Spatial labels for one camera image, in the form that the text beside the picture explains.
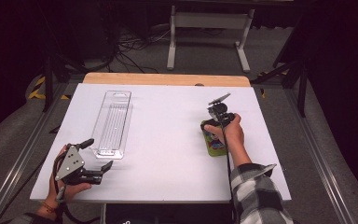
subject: yellow tape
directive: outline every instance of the yellow tape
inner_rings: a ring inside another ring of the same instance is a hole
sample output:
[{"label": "yellow tape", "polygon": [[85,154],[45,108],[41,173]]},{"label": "yellow tape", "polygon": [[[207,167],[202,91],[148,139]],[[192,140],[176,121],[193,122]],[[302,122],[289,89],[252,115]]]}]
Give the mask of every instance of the yellow tape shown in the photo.
[{"label": "yellow tape", "polygon": [[266,98],[266,91],[264,91],[264,89],[260,89],[261,91],[261,96],[263,97],[263,99]]},{"label": "yellow tape", "polygon": [[[30,95],[28,96],[28,99],[41,99],[44,100],[46,99],[46,95],[45,94],[38,94],[40,87],[42,86],[42,84],[45,82],[45,77],[43,77],[43,75],[37,80],[36,84],[34,85],[34,89],[32,90],[32,92],[30,93]],[[71,95],[63,95],[61,97],[62,100],[70,100],[72,98]]]}]

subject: metal frame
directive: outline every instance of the metal frame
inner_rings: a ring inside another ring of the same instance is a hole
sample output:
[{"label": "metal frame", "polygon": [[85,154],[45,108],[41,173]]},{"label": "metal frame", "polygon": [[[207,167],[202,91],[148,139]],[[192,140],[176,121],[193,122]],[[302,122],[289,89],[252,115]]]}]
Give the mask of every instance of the metal frame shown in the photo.
[{"label": "metal frame", "polygon": [[173,70],[175,64],[176,52],[176,27],[202,27],[202,28],[224,28],[224,29],[242,29],[241,41],[235,43],[238,56],[241,61],[244,73],[250,72],[248,60],[246,59],[243,47],[246,37],[252,24],[255,10],[251,9],[248,14],[221,14],[221,13],[193,13],[176,12],[175,6],[171,9],[171,43],[168,52],[167,69]]},{"label": "metal frame", "polygon": [[345,204],[344,198],[342,196],[341,190],[339,189],[338,183],[328,165],[327,161],[324,159],[324,155],[319,149],[319,146],[316,142],[316,139],[313,135],[313,132],[308,124],[307,120],[303,118],[298,112],[296,96],[292,90],[284,90],[286,97],[289,101],[290,106],[293,108],[294,113],[296,114],[296,119],[301,126],[302,131],[304,132],[307,142],[310,145],[310,155],[312,156],[313,162],[319,172],[319,175],[324,183],[326,192],[330,198],[331,203],[336,210],[337,216],[340,223],[356,223],[351,215],[348,206]]},{"label": "metal frame", "polygon": [[10,169],[10,171],[7,173],[7,177],[5,178],[5,182],[0,188],[0,214],[3,211],[4,207],[7,204],[7,201],[13,192],[14,188],[16,187],[17,183],[19,182],[22,172],[25,169],[25,166],[28,163],[28,160],[30,160],[31,155],[34,152],[34,149],[36,148],[36,145],[39,141],[39,136],[47,124],[48,119],[50,118],[52,112],[54,111],[55,106],[59,102],[58,99],[63,95],[63,92],[66,89],[67,84],[60,83],[56,91],[54,92],[54,98],[55,100],[50,105],[49,109],[42,113],[40,116],[38,122],[36,123],[30,137],[27,140],[27,143],[25,144],[24,148],[22,149],[19,157],[15,161],[13,167]]}]

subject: clear plastic container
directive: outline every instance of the clear plastic container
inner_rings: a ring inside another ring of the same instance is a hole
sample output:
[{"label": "clear plastic container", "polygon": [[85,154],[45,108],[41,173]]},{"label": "clear plastic container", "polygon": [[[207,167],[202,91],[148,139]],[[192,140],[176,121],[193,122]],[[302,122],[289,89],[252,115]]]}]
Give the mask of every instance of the clear plastic container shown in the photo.
[{"label": "clear plastic container", "polygon": [[90,146],[97,158],[120,160],[130,127],[132,105],[130,91],[107,91],[92,132]]}]

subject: wire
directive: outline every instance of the wire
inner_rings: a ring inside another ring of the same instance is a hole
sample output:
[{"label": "wire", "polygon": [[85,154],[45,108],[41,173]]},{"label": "wire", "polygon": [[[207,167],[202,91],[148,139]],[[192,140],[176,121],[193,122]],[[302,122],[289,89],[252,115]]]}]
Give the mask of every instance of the wire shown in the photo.
[{"label": "wire", "polygon": [[162,35],[155,34],[155,35],[152,35],[151,37],[147,38],[146,40],[140,39],[140,38],[136,37],[136,35],[131,34],[131,33],[123,34],[122,37],[118,40],[117,44],[119,46],[121,46],[122,48],[124,48],[122,50],[123,52],[128,52],[132,49],[142,50],[142,49],[147,48],[151,44],[157,43],[160,40],[164,39],[164,36],[170,32],[170,29],[167,31],[163,31],[163,32],[164,32],[164,34],[162,34]]},{"label": "wire", "polygon": [[235,206],[234,206],[234,195],[232,194],[232,186],[231,186],[231,180],[230,180],[230,176],[231,176],[231,164],[229,161],[229,154],[228,154],[228,142],[227,142],[227,138],[226,138],[226,132],[225,129],[223,127],[223,121],[221,120],[221,117],[218,117],[219,119],[219,123],[220,123],[220,127],[222,129],[222,133],[223,133],[223,139],[225,141],[225,146],[226,146],[226,158],[227,158],[227,173],[228,173],[228,184],[229,184],[229,192],[231,195],[231,210],[232,210],[232,214],[233,214],[233,223],[236,222],[237,220],[237,212],[235,210]]},{"label": "wire", "polygon": [[136,62],[134,62],[129,56],[121,53],[122,56],[126,57],[128,60],[130,60],[142,73],[145,73],[144,69],[142,69]]},{"label": "wire", "polygon": [[[60,170],[60,167],[62,165],[62,161],[66,156],[66,151],[63,152],[60,156],[58,156],[55,160],[54,160],[54,165],[53,165],[53,178],[55,178],[55,176],[57,176],[57,170]],[[58,188],[58,181],[54,180],[54,188],[56,190],[56,194],[58,195],[59,193],[59,188]],[[63,190],[63,194],[62,194],[62,198],[64,199],[64,195],[65,195],[65,189]],[[90,224],[96,220],[101,219],[101,217],[95,217],[91,220],[88,221],[81,221],[77,218],[75,218],[71,212],[69,211],[68,205],[66,203],[59,203],[59,208],[62,208],[62,211],[66,214],[66,216],[73,221],[74,223],[77,224]]]},{"label": "wire", "polygon": [[[83,65],[79,65],[79,66],[81,66],[82,68],[88,70],[89,72],[96,72],[96,71],[99,71],[99,70],[105,68],[105,67],[106,67],[108,64],[110,64],[112,61],[113,61],[113,57],[112,57],[112,56],[109,56],[108,60],[107,60],[105,63],[99,64],[99,65],[97,65],[97,66],[90,67],[90,68],[87,68],[87,67],[85,67],[85,66],[83,66]],[[74,72],[80,72],[80,73],[82,73],[82,71],[80,71],[80,69],[76,69],[76,68],[74,68],[74,69],[66,68],[66,69],[67,69],[69,72],[72,72],[72,73],[74,73]]]},{"label": "wire", "polygon": [[157,70],[156,68],[145,67],[145,66],[139,66],[139,65],[132,65],[132,64],[129,64],[129,63],[125,63],[125,62],[121,61],[118,57],[116,57],[116,59],[117,59],[121,64],[123,64],[123,65],[126,67],[127,72],[130,72],[130,70],[128,69],[127,66],[131,66],[131,67],[138,67],[138,68],[150,69],[150,70],[153,70],[155,73],[158,74],[158,70]]},{"label": "wire", "polygon": [[216,36],[216,35],[221,35],[223,33],[224,29],[200,29],[200,31],[207,35]]},{"label": "wire", "polygon": [[109,73],[113,73],[113,70],[110,69],[110,63],[106,66],[106,68],[107,68],[107,71],[108,71]]}]

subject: white table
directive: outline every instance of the white table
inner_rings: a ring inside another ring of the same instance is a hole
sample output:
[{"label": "white table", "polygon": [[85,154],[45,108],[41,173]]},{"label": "white table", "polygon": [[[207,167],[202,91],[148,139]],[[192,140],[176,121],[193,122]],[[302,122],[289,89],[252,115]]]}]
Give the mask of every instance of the white table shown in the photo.
[{"label": "white table", "polygon": [[[44,200],[51,166],[62,146],[91,137],[106,91],[131,91],[133,110],[124,158],[116,160],[101,185],[76,195],[85,203],[226,203],[230,199],[225,157],[208,155],[200,122],[207,104],[228,92],[228,112],[242,116],[245,147],[253,162],[277,163],[272,179],[290,200],[253,88],[79,84],[34,185],[31,200]],[[80,151],[86,169],[108,160]]]}]

